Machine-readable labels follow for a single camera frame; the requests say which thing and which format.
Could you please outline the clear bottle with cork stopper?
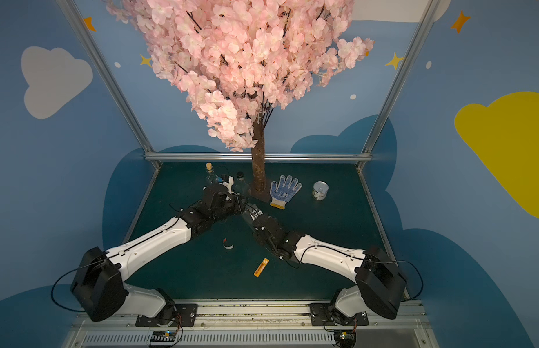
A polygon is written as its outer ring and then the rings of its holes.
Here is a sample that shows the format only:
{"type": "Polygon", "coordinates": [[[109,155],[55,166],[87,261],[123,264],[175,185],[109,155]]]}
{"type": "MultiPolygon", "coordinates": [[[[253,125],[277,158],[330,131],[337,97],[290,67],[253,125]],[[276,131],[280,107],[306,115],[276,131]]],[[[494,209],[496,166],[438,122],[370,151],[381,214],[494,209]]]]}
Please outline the clear bottle with cork stopper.
{"type": "Polygon", "coordinates": [[[217,174],[215,174],[214,167],[210,162],[207,162],[206,164],[206,174],[207,174],[207,177],[206,177],[207,186],[218,183],[218,176],[217,174]]]}

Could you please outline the clear bottle with black cap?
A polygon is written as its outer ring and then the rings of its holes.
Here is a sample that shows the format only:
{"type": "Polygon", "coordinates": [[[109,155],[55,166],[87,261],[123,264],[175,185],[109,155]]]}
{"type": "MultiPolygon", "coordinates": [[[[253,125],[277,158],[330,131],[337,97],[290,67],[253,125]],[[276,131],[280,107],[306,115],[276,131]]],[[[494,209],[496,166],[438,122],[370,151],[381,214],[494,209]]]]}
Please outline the clear bottle with black cap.
{"type": "Polygon", "coordinates": [[[235,191],[244,197],[248,197],[251,195],[250,185],[247,183],[245,174],[242,171],[237,172],[234,187],[235,191]]]}

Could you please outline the orange yellow bottle label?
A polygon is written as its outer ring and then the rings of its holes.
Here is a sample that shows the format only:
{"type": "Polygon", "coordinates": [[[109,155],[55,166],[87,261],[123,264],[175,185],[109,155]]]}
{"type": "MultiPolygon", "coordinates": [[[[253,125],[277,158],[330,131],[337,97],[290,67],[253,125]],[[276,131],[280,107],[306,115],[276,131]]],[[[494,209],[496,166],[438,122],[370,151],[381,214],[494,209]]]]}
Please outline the orange yellow bottle label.
{"type": "Polygon", "coordinates": [[[255,272],[253,273],[253,275],[256,277],[256,278],[259,278],[259,276],[262,274],[262,272],[264,271],[264,269],[266,268],[266,266],[269,264],[269,260],[267,258],[264,258],[263,261],[260,263],[259,267],[256,268],[255,272]]]}

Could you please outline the red bottle label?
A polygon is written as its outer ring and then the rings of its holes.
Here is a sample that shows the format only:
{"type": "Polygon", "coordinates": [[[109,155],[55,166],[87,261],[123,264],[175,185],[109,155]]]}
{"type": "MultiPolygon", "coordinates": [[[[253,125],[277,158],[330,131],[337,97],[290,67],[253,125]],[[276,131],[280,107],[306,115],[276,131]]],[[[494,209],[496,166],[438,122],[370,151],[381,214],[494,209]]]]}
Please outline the red bottle label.
{"type": "Polygon", "coordinates": [[[226,250],[231,250],[234,248],[234,246],[230,244],[227,239],[223,239],[222,244],[226,250]]]}

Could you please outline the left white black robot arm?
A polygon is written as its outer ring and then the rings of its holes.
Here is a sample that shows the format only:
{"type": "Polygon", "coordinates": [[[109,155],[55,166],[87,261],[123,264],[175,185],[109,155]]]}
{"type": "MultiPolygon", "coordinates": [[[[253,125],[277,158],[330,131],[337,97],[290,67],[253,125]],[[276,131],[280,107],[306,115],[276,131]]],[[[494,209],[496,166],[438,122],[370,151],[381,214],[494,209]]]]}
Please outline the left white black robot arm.
{"type": "Polygon", "coordinates": [[[157,257],[208,231],[214,223],[243,213],[247,201],[229,184],[206,187],[201,200],[157,229],[107,251],[94,247],[85,252],[71,293],[93,322],[115,315],[137,315],[152,326],[174,325],[175,302],[165,291],[131,286],[126,281],[157,257]]]}

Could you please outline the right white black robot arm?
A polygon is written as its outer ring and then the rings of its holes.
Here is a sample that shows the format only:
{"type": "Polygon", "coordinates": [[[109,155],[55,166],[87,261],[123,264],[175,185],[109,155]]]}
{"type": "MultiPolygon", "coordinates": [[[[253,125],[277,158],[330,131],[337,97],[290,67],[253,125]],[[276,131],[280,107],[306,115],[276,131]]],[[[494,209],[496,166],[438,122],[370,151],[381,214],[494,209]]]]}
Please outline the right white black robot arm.
{"type": "Polygon", "coordinates": [[[397,318],[407,279],[381,248],[346,248],[287,231],[276,218],[255,207],[248,208],[243,218],[256,241],[276,258],[293,267],[315,265],[353,282],[352,287],[340,289],[327,307],[334,322],[349,322],[367,311],[388,320],[397,318]]]}

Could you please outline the blue dotted white work glove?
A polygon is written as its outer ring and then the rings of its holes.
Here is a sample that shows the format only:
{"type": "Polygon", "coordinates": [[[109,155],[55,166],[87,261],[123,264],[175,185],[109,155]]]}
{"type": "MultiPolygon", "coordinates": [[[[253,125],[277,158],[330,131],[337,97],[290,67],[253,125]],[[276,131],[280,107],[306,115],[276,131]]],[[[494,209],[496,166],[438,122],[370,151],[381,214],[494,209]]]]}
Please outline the blue dotted white work glove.
{"type": "Polygon", "coordinates": [[[284,210],[286,204],[294,198],[302,186],[298,178],[293,178],[291,175],[281,175],[279,181],[272,181],[271,183],[270,205],[284,210]]]}

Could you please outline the small metal tin can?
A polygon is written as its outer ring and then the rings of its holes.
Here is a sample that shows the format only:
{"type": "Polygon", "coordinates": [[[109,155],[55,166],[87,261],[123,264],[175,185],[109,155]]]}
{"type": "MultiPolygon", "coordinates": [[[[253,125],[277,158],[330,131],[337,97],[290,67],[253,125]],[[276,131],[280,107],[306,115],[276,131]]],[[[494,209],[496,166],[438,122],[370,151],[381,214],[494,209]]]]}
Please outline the small metal tin can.
{"type": "Polygon", "coordinates": [[[312,197],[317,201],[322,201],[326,198],[329,191],[329,185],[324,181],[317,181],[313,185],[312,197]]]}

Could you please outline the right small circuit board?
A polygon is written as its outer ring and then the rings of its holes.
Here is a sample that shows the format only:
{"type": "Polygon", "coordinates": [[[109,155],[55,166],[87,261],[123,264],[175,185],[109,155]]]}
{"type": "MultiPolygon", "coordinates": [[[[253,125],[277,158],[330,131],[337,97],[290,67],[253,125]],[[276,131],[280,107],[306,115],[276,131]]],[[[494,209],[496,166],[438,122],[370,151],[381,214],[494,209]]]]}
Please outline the right small circuit board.
{"type": "Polygon", "coordinates": [[[334,331],[334,347],[354,348],[356,344],[356,333],[352,331],[334,331]]]}

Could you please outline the pink cherry blossom tree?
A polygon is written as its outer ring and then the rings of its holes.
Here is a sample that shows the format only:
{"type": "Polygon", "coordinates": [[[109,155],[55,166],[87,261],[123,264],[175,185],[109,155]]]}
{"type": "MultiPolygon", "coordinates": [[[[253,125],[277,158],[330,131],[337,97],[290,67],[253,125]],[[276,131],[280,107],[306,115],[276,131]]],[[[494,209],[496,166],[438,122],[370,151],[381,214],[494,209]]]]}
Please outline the pink cherry blossom tree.
{"type": "Polygon", "coordinates": [[[372,39],[344,39],[352,1],[107,1],[143,34],[156,76],[185,92],[208,134],[252,154],[253,183],[267,184],[264,130],[275,108],[366,58],[372,39]]]}

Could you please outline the left small circuit board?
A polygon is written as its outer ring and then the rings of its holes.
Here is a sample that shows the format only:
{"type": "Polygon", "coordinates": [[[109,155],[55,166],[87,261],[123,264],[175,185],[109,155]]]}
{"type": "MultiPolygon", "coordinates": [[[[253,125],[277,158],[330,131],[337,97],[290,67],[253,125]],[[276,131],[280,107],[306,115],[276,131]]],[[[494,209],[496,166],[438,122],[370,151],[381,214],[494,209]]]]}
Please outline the left small circuit board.
{"type": "Polygon", "coordinates": [[[172,347],[177,342],[176,331],[154,331],[150,335],[149,347],[172,347]]]}

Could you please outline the tree metal base plate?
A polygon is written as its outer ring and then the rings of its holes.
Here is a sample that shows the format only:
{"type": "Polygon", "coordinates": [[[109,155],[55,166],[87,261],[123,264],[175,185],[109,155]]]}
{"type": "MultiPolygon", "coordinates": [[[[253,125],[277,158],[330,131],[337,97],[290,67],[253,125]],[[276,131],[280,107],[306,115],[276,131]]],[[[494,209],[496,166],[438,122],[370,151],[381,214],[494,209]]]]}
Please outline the tree metal base plate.
{"type": "Polygon", "coordinates": [[[255,186],[250,186],[249,194],[250,197],[261,202],[269,203],[272,201],[268,185],[263,190],[257,190],[255,186]]]}

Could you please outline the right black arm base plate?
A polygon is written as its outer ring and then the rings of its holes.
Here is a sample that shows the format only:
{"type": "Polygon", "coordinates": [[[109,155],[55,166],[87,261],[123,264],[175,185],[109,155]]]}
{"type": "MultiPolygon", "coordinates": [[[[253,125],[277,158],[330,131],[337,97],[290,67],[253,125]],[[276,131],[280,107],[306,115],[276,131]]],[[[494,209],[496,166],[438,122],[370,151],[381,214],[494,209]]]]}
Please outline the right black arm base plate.
{"type": "Polygon", "coordinates": [[[368,326],[367,313],[358,313],[348,317],[328,303],[311,303],[308,305],[312,326],[368,326]]]}

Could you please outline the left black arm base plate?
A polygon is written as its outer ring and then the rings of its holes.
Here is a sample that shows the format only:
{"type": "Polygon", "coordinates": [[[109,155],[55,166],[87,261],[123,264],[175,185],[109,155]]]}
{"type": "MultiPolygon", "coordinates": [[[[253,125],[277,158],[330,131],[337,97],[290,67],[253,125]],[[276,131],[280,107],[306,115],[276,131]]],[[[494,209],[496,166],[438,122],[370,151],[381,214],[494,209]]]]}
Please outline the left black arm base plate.
{"type": "Polygon", "coordinates": [[[148,328],[193,327],[197,311],[197,304],[167,304],[155,317],[138,316],[135,326],[148,328]]]}

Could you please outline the aluminium front rail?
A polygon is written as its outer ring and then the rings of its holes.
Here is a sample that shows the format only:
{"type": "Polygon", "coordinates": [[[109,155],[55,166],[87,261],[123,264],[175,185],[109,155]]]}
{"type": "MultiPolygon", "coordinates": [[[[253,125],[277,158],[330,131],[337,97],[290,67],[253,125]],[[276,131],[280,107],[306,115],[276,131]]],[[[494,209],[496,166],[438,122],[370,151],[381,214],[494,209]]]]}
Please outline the aluminium front rail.
{"type": "Polygon", "coordinates": [[[312,326],[303,300],[192,300],[197,304],[193,327],[136,327],[136,315],[115,315],[94,323],[78,315],[64,347],[149,347],[154,331],[176,331],[172,347],[334,347],[334,331],[356,333],[354,347],[438,347],[419,301],[401,305],[394,320],[367,311],[368,326],[312,326]]]}

